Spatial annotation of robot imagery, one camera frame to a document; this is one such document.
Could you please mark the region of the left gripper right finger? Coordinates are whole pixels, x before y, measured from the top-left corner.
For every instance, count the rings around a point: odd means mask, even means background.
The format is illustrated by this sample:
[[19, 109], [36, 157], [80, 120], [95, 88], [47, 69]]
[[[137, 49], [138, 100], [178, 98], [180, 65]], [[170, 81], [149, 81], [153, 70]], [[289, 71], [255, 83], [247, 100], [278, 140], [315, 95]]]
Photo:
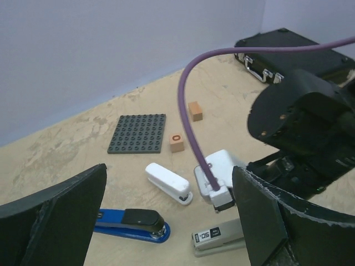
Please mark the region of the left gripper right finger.
[[234, 197], [251, 265], [354, 265], [354, 216], [235, 166]]

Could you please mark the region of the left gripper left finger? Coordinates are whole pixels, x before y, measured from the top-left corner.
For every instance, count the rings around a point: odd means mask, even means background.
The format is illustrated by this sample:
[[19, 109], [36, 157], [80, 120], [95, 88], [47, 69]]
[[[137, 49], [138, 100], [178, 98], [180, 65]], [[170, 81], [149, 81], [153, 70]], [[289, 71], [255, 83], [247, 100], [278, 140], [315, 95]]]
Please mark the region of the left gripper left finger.
[[83, 265], [98, 218], [107, 167], [1, 206], [1, 265]]

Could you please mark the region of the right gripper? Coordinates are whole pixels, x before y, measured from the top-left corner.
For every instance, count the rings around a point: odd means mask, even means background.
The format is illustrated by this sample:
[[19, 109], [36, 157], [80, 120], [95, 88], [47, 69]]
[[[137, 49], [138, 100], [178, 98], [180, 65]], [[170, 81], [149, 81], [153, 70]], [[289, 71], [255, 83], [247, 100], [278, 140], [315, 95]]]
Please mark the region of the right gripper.
[[275, 152], [246, 169], [266, 182], [303, 199], [321, 194], [346, 173], [346, 167], [324, 156], [298, 156]]

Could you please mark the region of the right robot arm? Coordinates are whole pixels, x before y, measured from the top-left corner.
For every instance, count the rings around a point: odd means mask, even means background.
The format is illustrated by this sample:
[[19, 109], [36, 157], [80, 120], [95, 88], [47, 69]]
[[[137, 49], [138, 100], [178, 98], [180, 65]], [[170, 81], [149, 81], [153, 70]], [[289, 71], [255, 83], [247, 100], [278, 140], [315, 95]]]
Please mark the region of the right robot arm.
[[276, 149], [247, 169], [308, 200], [354, 168], [354, 81], [341, 87], [295, 70], [259, 94], [247, 129]]

